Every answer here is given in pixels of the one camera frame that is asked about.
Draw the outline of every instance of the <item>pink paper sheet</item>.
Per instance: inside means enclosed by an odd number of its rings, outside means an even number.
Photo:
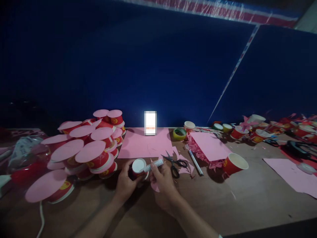
[[[317,198],[317,177],[306,174],[288,159],[263,159],[295,191]]]
[[[157,128],[155,136],[145,136],[144,127],[127,129],[118,159],[149,158],[173,154],[168,128]]]
[[[191,136],[209,161],[225,159],[232,153],[214,134],[196,132]]]

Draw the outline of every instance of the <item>white glue stick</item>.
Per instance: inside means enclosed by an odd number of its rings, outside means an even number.
[[[163,164],[164,164],[164,161],[163,161],[162,159],[159,159],[159,160],[154,161],[152,164],[155,164],[155,165],[158,167],[158,166],[163,165]],[[147,165],[147,166],[145,167],[145,169],[144,169],[144,172],[145,172],[145,173],[147,173],[147,172],[149,172],[149,171],[151,171],[151,165],[150,165],[150,164]]]

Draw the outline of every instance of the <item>pink paper lid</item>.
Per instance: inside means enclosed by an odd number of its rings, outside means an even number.
[[[25,194],[30,203],[42,201],[53,195],[64,184],[67,174],[64,170],[53,170],[34,182]]]
[[[53,137],[49,137],[45,140],[43,140],[41,142],[41,144],[55,144],[55,143],[59,143],[59,142],[62,142],[62,141],[66,141],[66,140],[69,140],[71,139],[72,136],[70,135],[56,135],[56,136],[53,136]]]
[[[94,126],[81,126],[72,130],[69,135],[75,138],[91,134],[96,128]]]
[[[68,128],[72,128],[74,126],[78,126],[80,125],[82,122],[64,122],[62,123],[57,129],[58,130],[64,130],[64,129],[68,129]]]
[[[111,110],[109,113],[108,113],[108,117],[112,117],[112,118],[115,118],[115,117],[119,117],[122,115],[122,111],[120,110]]]
[[[108,114],[109,110],[107,109],[100,109],[93,113],[94,117],[105,117]]]
[[[86,163],[100,156],[105,148],[106,143],[102,140],[90,142],[75,156],[75,160],[78,163]]]
[[[93,140],[104,140],[109,138],[113,134],[113,130],[110,127],[98,128],[91,134]]]
[[[59,162],[68,159],[77,154],[84,147],[84,141],[81,139],[71,140],[61,147],[57,148],[51,156],[51,160]]]
[[[54,163],[54,162],[52,162],[52,161],[49,161],[49,162],[47,163],[47,168],[48,168],[49,170],[58,170],[58,169],[63,169],[63,168],[65,168],[65,165],[64,165],[63,162]]]
[[[122,130],[117,127],[115,132],[112,134],[112,137],[115,139],[115,138],[118,138],[121,135],[122,135]]]

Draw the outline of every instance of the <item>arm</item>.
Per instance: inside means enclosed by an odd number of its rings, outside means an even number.
[[[219,234],[208,225],[176,190],[170,168],[164,163],[161,171],[151,164],[152,175],[161,193],[167,198],[175,218],[189,238],[218,238]]]
[[[122,168],[112,201],[98,212],[98,214],[88,223],[78,237],[98,238],[105,235],[114,216],[131,196],[137,186],[137,183],[143,179],[143,177],[140,176],[136,180],[132,181],[128,177],[129,165],[132,164],[133,161],[134,160],[128,161]]]

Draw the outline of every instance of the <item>black tool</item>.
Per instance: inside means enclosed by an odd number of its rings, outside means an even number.
[[[183,168],[187,168],[187,162],[185,160],[177,160],[177,161],[174,161],[168,154],[167,150],[166,150],[166,153],[168,155],[168,157],[164,156],[164,155],[161,155],[163,156],[164,158],[166,158],[168,161],[170,161],[172,163],[172,167],[171,167],[171,172],[172,172],[172,176],[173,178],[179,178],[179,172],[178,172],[178,169],[174,166],[174,163],[177,164],[178,166],[180,167],[183,167]]]

